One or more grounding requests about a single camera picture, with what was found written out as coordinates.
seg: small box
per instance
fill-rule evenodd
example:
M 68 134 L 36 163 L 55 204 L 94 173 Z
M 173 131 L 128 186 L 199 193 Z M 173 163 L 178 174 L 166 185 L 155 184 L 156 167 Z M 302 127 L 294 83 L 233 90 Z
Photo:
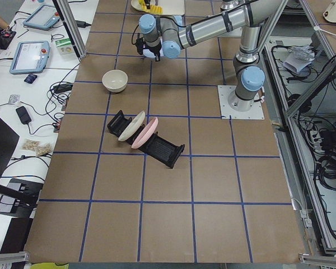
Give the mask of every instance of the small box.
M 58 49 L 60 54 L 67 54 L 67 53 L 74 52 L 73 46 L 69 38 L 56 40 L 55 43 L 56 43 L 56 48 Z

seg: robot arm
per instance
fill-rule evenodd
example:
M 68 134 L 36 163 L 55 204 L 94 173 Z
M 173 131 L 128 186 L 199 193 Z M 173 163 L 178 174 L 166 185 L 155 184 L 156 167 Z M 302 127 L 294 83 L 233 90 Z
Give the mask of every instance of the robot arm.
M 258 42 L 261 24 L 278 9 L 282 0 L 236 1 L 238 6 L 207 17 L 196 23 L 180 27 L 177 16 L 166 17 L 146 14 L 139 20 L 146 48 L 160 60 L 160 36 L 163 39 L 163 53 L 168 58 L 176 58 L 182 49 L 244 26 L 240 46 L 241 62 L 253 62 L 252 57 Z
M 138 53 L 143 54 L 145 45 L 145 49 L 155 55 L 156 61 L 160 60 L 161 48 L 164 56 L 176 58 L 182 49 L 242 27 L 240 49 L 233 61 L 238 84 L 228 97 L 228 104 L 237 111 L 246 112 L 265 81 L 264 72 L 255 66 L 259 56 L 260 28 L 283 1 L 224 0 L 232 5 L 229 10 L 186 26 L 182 26 L 182 19 L 178 16 L 143 15 L 139 20 L 143 37 L 136 41 Z

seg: desk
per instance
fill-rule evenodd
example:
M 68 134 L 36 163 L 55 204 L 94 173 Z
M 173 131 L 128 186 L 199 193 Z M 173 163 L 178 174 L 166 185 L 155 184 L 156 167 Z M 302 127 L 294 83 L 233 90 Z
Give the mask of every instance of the desk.
M 89 24 L 92 24 L 93 15 L 95 14 L 98 0 L 88 0 L 83 3 L 72 3 L 70 4 L 70 8 L 72 9 L 72 13 L 76 20 L 83 20 Z M 44 4 L 53 5 L 51 0 L 46 0 Z M 25 1 L 20 8 L 20 11 L 24 11 L 27 13 L 34 12 L 39 7 L 37 2 Z M 18 18 L 26 18 L 27 15 L 18 13 L 12 20 L 10 25 L 13 25 L 13 22 Z M 34 41 L 34 40 L 46 40 L 49 42 L 51 46 L 50 57 L 48 60 L 48 64 L 46 68 L 58 68 L 58 69 L 71 69 L 77 64 L 79 61 L 74 53 L 61 55 L 58 49 L 55 47 L 55 42 L 51 40 L 51 35 L 62 34 L 65 38 L 68 38 L 66 30 L 64 26 L 59 28 L 52 28 L 48 31 L 23 27 L 24 20 L 17 20 L 16 26 L 14 26 L 13 30 L 17 32 L 13 41 L 11 42 L 9 48 L 7 50 L 0 51 L 0 58 L 10 58 L 15 55 L 15 51 L 19 42 L 23 41 Z M 59 21 L 54 27 L 62 25 L 62 22 Z M 87 42 L 88 34 L 90 32 L 90 27 L 79 28 L 80 34 L 82 36 L 82 40 L 84 43 Z M 10 66 L 9 62 L 0 62 L 0 65 Z
M 97 11 L 25 248 L 31 262 L 297 262 L 305 250 L 266 107 L 265 120 L 220 116 L 216 85 L 236 83 L 234 54 L 220 51 L 239 40 L 152 62 L 130 44 L 130 1 L 101 0 Z M 108 94 L 100 81 L 114 68 L 128 86 Z M 160 136 L 185 144 L 173 169 L 108 132 L 119 109 L 157 116 Z
M 52 1 L 45 1 L 46 4 L 52 4 Z M 84 20 L 88 23 L 92 23 L 93 16 L 95 14 L 96 6 L 98 0 L 88 0 L 85 3 L 72 3 L 70 6 L 75 15 L 75 18 L 78 20 Z M 27 0 L 23 3 L 20 11 L 32 12 L 38 8 L 39 4 L 37 2 L 32 2 Z M 13 21 L 18 17 L 26 17 L 22 14 L 17 14 Z M 22 21 L 17 21 L 17 26 L 14 30 L 17 31 L 17 36 L 24 33 L 28 28 L 22 27 Z M 88 37 L 89 27 L 85 29 L 80 29 L 80 33 L 82 34 L 83 41 L 86 42 Z M 49 31 L 41 31 L 37 29 L 30 29 L 29 32 L 24 34 L 22 37 L 17 38 L 17 36 L 13 39 L 7 50 L 2 50 L 0 52 L 0 58 L 13 57 L 17 44 L 19 41 L 33 41 L 33 40 L 47 40 L 50 42 L 51 34 L 59 34 L 62 33 L 67 37 L 66 31 L 64 27 L 60 27 L 57 29 L 51 29 Z M 20 100 L 28 103 L 35 107 L 35 109 L 44 113 L 44 107 L 48 101 L 46 96 L 46 92 L 49 89 L 49 86 L 54 82 L 60 81 L 67 72 L 76 66 L 79 63 L 76 55 L 74 53 L 60 55 L 53 43 L 51 43 L 51 54 L 46 65 L 46 69 L 38 74 L 37 79 L 31 85 L 24 82 L 24 79 L 27 75 L 12 75 L 9 73 L 9 68 L 11 65 L 11 61 L 1 61 L 0 62 L 0 105 L 8 102 L 8 98 L 11 94 L 19 94 Z M 67 77 L 67 81 L 74 81 L 77 71 L 73 71 Z M 31 130 L 36 130 L 39 126 L 44 124 L 51 124 L 52 119 L 48 116 L 39 116 L 32 111 L 32 109 L 26 105 L 29 114 L 32 118 L 32 122 L 30 123 Z M 44 127 L 40 131 L 37 132 L 36 136 L 29 135 L 27 126 L 24 126 L 20 123 L 17 114 L 15 112 L 16 106 L 5 105 L 0 107 L 0 117 L 16 132 L 20 135 L 20 140 L 18 145 L 14 151 L 14 157 L 20 157 L 21 155 L 34 155 L 35 153 L 32 151 L 21 150 L 21 146 L 24 140 L 31 139 L 40 141 L 41 144 L 51 143 L 55 145 L 57 134 L 53 133 L 53 127 Z M 60 112 L 60 105 L 51 113 L 53 115 L 56 112 Z M 47 167 L 37 159 L 27 159 L 10 166 L 3 176 L 14 176 L 14 175 L 37 175 L 42 178 L 46 177 Z M 33 178 L 21 178 L 32 181 L 37 181 L 42 183 L 40 179 Z M 10 179 L 2 178 L 0 180 L 0 184 L 7 185 Z M 11 218 L 8 216 L 0 215 L 0 248 L 2 246 L 8 225 L 10 223 Z

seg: yellow object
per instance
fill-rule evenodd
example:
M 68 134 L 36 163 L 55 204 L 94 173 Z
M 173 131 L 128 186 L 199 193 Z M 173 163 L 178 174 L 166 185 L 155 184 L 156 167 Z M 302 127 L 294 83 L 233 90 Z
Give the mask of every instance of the yellow object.
M 55 263 L 36 263 L 31 265 L 30 269 L 68 269 L 68 263 L 65 265 L 56 265 Z
M 144 0 L 138 0 L 138 3 L 141 5 L 142 11 L 155 14 L 155 15 L 162 15 L 163 14 L 163 8 L 161 6 L 156 6 L 154 4 L 151 4 L 151 9 L 149 10 L 146 6 L 146 3 Z

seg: metal mounting plate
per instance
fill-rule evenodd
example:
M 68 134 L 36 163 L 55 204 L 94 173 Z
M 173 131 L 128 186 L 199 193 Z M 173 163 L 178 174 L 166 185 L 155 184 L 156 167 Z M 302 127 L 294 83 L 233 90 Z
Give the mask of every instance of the metal mounting plate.
M 228 104 L 229 94 L 234 91 L 235 85 L 218 85 L 220 112 L 222 119 L 264 119 L 262 104 L 260 102 L 253 103 L 251 109 L 247 112 L 236 111 Z

